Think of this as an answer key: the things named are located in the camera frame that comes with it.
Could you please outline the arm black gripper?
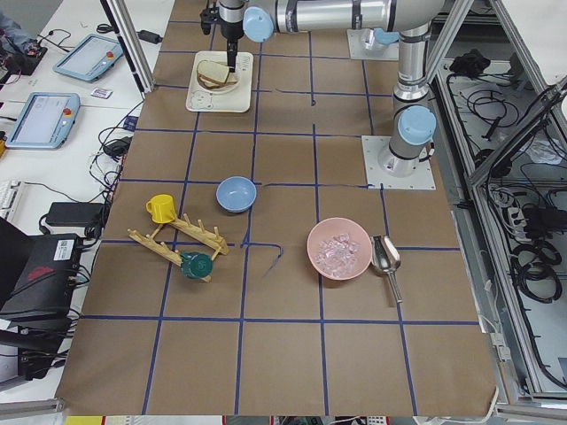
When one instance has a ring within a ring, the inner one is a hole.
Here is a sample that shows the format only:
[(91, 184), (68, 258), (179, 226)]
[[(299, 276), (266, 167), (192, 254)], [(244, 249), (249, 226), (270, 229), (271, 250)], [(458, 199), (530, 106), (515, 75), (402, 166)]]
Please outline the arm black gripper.
[(236, 71), (237, 42), (244, 36), (244, 12), (245, 2), (242, 0), (219, 0), (208, 1), (199, 14), (204, 35), (211, 33), (213, 23), (221, 26), (221, 34), (227, 40), (227, 67), (231, 73)]

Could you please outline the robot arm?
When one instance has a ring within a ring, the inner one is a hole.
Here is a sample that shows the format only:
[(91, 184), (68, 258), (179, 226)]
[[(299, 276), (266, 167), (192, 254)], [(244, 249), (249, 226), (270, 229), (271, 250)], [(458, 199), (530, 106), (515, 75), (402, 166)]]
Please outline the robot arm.
[(427, 52), (431, 22), (441, 1), (209, 1), (200, 13), (200, 26), (209, 34), (220, 27), (226, 41), (228, 66), (234, 68), (242, 37), (264, 43), (272, 35), (344, 29), (358, 35), (371, 63), (385, 62), (388, 43), (397, 49), (392, 61), (392, 134), (374, 158), (392, 179), (416, 172), (437, 121), (426, 105)]

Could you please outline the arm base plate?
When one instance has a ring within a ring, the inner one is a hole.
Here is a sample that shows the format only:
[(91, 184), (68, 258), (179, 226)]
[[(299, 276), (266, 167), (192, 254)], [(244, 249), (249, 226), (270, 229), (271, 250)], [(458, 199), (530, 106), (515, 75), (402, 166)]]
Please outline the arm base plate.
[(350, 59), (397, 61), (399, 58), (398, 32), (385, 32), (381, 28), (348, 29), (346, 37)]
[(363, 135), (362, 153), (367, 185), (371, 189), (435, 190), (429, 160), (422, 149), (418, 158), (400, 159), (390, 151), (390, 136)]

